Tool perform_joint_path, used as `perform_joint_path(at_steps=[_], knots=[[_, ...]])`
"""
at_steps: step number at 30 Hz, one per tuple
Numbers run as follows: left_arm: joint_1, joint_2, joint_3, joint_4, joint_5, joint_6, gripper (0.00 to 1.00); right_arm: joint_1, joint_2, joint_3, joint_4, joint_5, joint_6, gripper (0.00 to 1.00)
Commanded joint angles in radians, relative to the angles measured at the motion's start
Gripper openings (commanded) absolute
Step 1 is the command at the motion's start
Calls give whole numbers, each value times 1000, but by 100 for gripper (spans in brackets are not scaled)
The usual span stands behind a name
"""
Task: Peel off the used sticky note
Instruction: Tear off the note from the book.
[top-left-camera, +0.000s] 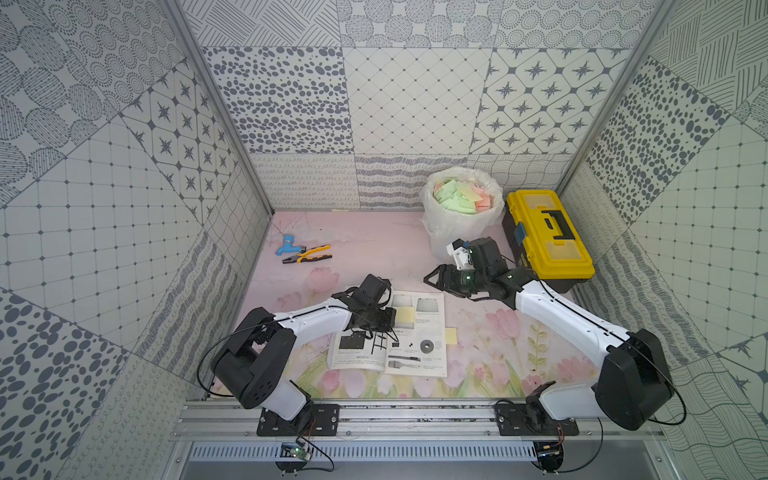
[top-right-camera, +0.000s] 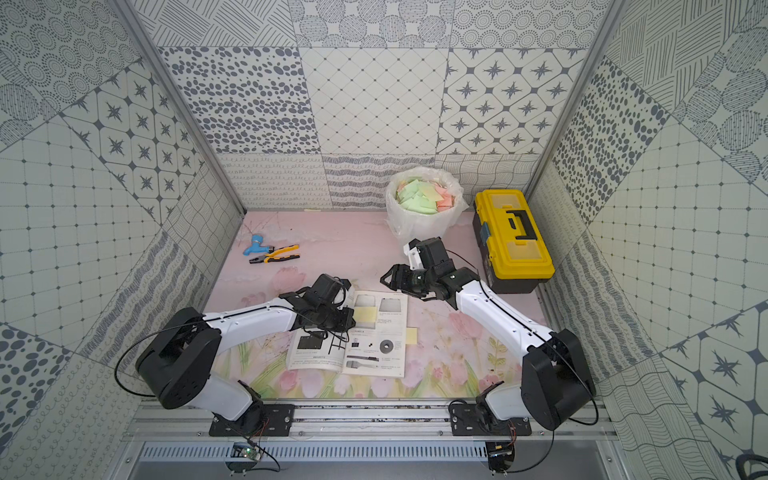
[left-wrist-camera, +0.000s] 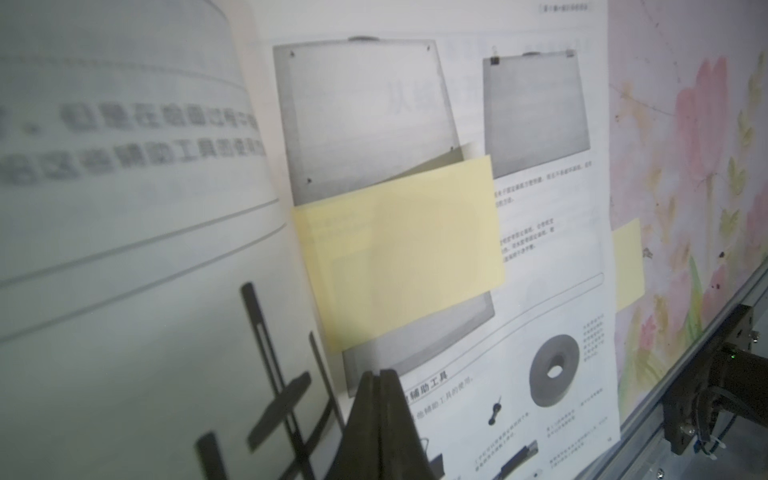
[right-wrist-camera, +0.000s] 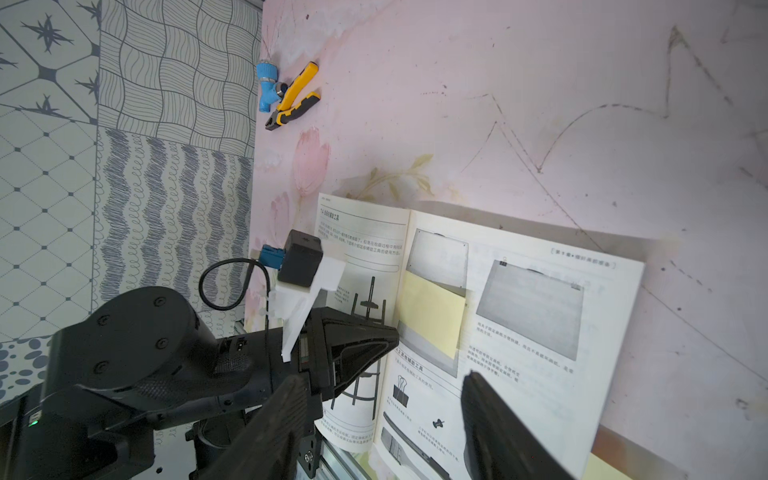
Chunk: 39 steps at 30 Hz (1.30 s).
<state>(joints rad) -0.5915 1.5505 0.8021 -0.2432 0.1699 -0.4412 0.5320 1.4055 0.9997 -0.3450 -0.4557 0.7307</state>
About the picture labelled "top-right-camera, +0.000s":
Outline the sketch tutorial book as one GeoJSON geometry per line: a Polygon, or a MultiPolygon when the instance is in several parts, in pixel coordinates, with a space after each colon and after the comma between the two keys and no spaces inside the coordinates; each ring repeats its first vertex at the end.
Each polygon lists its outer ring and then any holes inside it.
{"type": "Polygon", "coordinates": [[[289,370],[316,369],[346,375],[402,378],[405,375],[408,297],[394,292],[357,292],[351,308],[375,306],[373,329],[356,326],[322,340],[314,331],[293,334],[289,370]]]}

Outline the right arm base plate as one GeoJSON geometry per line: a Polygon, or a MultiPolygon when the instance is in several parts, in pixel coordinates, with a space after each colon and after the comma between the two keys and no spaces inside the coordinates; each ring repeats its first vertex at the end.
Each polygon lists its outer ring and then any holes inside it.
{"type": "Polygon", "coordinates": [[[461,399],[452,400],[448,406],[451,431],[457,437],[469,436],[530,436],[530,421],[524,417],[498,420],[491,412],[475,403],[461,399]]]}

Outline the yellow sticky note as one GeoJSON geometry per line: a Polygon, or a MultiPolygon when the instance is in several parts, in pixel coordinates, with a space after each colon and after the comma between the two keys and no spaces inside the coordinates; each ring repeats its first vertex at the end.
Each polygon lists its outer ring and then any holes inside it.
{"type": "Polygon", "coordinates": [[[416,345],[418,343],[418,329],[413,327],[406,328],[406,344],[416,345]]]}
{"type": "Polygon", "coordinates": [[[357,328],[373,329],[378,318],[378,309],[375,306],[355,307],[353,318],[357,328]]]}

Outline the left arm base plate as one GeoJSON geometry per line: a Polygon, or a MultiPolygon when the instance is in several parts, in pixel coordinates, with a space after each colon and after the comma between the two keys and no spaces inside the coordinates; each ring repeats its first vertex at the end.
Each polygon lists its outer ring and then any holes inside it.
{"type": "Polygon", "coordinates": [[[210,437],[288,437],[293,424],[294,404],[259,404],[250,407],[237,420],[215,414],[210,437]]]}

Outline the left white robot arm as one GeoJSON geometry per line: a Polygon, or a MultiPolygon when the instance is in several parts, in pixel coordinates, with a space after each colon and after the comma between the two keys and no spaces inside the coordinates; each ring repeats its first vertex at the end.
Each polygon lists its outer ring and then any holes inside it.
{"type": "Polygon", "coordinates": [[[148,345],[135,369],[149,387],[148,398],[167,410],[194,407],[214,418],[253,431],[265,421],[261,396],[248,384],[213,372],[221,353],[256,338],[307,330],[340,337],[356,322],[349,280],[328,274],[297,291],[264,303],[222,313],[201,313],[193,307],[174,314],[165,327],[135,342],[148,345]]]}

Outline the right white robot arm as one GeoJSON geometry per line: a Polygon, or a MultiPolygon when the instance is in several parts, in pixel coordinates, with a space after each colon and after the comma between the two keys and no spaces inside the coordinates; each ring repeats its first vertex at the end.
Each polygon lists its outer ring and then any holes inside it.
{"type": "Polygon", "coordinates": [[[380,278],[382,285],[424,302],[446,302],[519,356],[520,382],[494,384],[475,400],[485,428],[528,417],[555,431],[581,408],[596,403],[584,348],[573,332],[555,332],[512,307],[475,271],[456,267],[439,237],[413,240],[403,251],[408,262],[392,266],[380,278]]]}

